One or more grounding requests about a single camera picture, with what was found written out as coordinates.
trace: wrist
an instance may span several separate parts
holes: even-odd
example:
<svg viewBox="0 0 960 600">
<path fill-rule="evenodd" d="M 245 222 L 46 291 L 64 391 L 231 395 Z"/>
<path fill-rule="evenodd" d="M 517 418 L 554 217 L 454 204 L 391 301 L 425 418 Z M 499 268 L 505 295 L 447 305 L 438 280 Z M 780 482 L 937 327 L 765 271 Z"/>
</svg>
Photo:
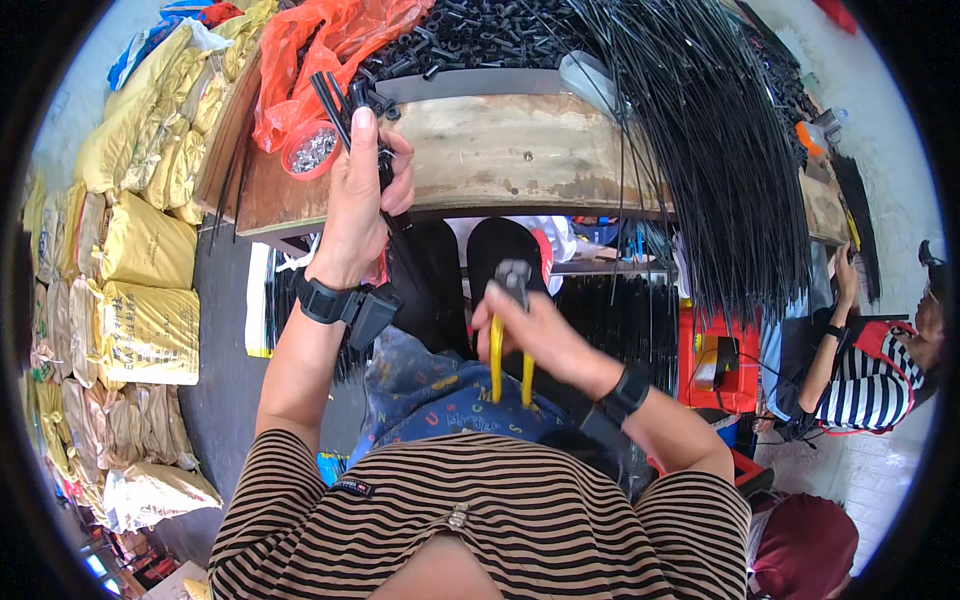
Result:
<svg viewBox="0 0 960 600">
<path fill-rule="evenodd" d="M 591 348 L 590 352 L 589 358 L 579 362 L 577 366 L 584 375 L 581 385 L 577 387 L 594 402 L 598 402 L 613 391 L 626 367 L 599 350 Z"/>
<path fill-rule="evenodd" d="M 332 290 L 348 290 L 358 286 L 363 277 L 363 269 L 351 264 L 352 262 L 318 248 L 303 276 L 307 281 L 317 279 Z"/>
</svg>

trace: red stool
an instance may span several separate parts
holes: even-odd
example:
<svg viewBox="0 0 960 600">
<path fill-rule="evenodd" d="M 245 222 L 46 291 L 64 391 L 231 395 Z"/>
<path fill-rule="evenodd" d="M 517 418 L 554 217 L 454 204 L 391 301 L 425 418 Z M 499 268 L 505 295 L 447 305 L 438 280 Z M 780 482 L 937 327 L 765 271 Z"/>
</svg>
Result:
<svg viewBox="0 0 960 600">
<path fill-rule="evenodd" d="M 759 378 L 756 358 L 760 349 L 760 337 L 756 329 L 748 326 L 746 331 L 743 331 L 740 324 L 734 322 L 728 331 L 727 324 L 719 315 L 714 317 L 706 329 L 702 329 L 700 316 L 695 318 L 693 309 L 687 306 L 681 306 L 679 320 L 680 382 L 677 400 L 689 408 L 719 408 L 734 415 L 755 412 L 756 384 Z M 722 373 L 721 383 L 714 390 L 698 390 L 693 384 L 693 374 L 706 356 L 704 352 L 696 354 L 693 351 L 695 321 L 698 325 L 697 333 L 700 335 L 734 338 L 739 354 L 736 371 Z"/>
</svg>

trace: black and white striped shirt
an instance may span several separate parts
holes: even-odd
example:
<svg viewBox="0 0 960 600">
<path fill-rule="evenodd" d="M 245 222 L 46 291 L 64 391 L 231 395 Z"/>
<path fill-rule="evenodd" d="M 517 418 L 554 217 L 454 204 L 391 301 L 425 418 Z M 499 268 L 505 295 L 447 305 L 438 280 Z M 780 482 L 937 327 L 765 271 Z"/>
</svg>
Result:
<svg viewBox="0 0 960 600">
<path fill-rule="evenodd" d="M 835 379 L 820 398 L 817 418 L 824 425 L 877 430 L 906 416 L 910 388 L 922 388 L 924 373 L 894 333 L 903 332 L 889 331 L 883 339 L 882 351 L 909 381 L 904 381 L 891 365 L 868 356 L 859 348 L 850 348 L 835 359 L 840 361 Z"/>
<path fill-rule="evenodd" d="M 385 445 L 344 478 L 372 494 L 328 488 L 293 434 L 260 434 L 213 547 L 213 597 L 366 598 L 438 534 L 458 536 L 507 600 L 746 591 L 749 507 L 708 473 L 662 477 L 633 507 L 560 450 L 464 433 Z"/>
</svg>

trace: wooden table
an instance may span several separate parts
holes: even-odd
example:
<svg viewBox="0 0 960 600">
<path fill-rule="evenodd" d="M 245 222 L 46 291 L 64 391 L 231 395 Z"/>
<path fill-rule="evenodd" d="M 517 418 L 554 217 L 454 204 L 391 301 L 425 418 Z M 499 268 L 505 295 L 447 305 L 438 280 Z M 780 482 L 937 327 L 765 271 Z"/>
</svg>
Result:
<svg viewBox="0 0 960 600">
<path fill-rule="evenodd" d="M 401 105 L 384 121 L 410 140 L 417 199 L 411 216 L 605 214 L 619 210 L 620 136 L 571 94 L 464 96 Z M 297 181 L 252 142 L 237 234 L 286 251 L 320 229 L 329 175 Z M 660 189 L 665 185 L 658 182 Z M 625 214 L 661 218 L 655 184 L 627 169 Z M 667 199 L 665 208 L 673 213 Z"/>
<path fill-rule="evenodd" d="M 232 101 L 225 103 L 204 162 L 209 175 L 199 178 L 195 198 L 213 212 L 223 190 L 225 218 L 235 222 L 238 235 L 302 255 L 307 248 L 300 237 L 319 231 L 326 218 L 329 175 L 294 180 L 283 171 L 279 153 L 264 153 L 246 132 L 258 65 L 258 55 L 248 60 Z M 413 219 L 619 212 L 619 131 L 572 94 L 463 96 L 409 103 L 400 111 L 398 121 L 383 125 L 402 132 L 416 149 Z M 673 219 L 665 182 L 643 176 L 637 181 L 632 167 L 628 149 L 624 213 L 661 219 L 660 195 Z M 801 180 L 811 238 L 846 241 L 839 187 Z M 234 221 L 236 199 L 241 208 Z"/>
</svg>

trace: pliers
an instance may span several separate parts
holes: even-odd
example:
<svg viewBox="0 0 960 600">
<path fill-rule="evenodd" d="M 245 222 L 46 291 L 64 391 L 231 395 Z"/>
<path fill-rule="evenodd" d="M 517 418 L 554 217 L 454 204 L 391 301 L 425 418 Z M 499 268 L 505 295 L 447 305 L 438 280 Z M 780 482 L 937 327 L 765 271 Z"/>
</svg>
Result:
<svg viewBox="0 0 960 600">
<path fill-rule="evenodd" d="M 530 282 L 532 272 L 533 268 L 527 261 L 507 258 L 497 265 L 496 272 L 493 275 L 493 279 L 527 312 L 530 310 L 527 283 Z M 500 321 L 498 316 L 493 315 L 493 322 L 490 327 L 490 375 L 492 378 L 491 395 L 494 404 L 500 401 L 503 387 L 502 353 L 503 322 Z M 529 408 L 534 401 L 534 357 L 526 352 L 523 352 L 523 386 L 520 390 L 523 406 Z"/>
</svg>

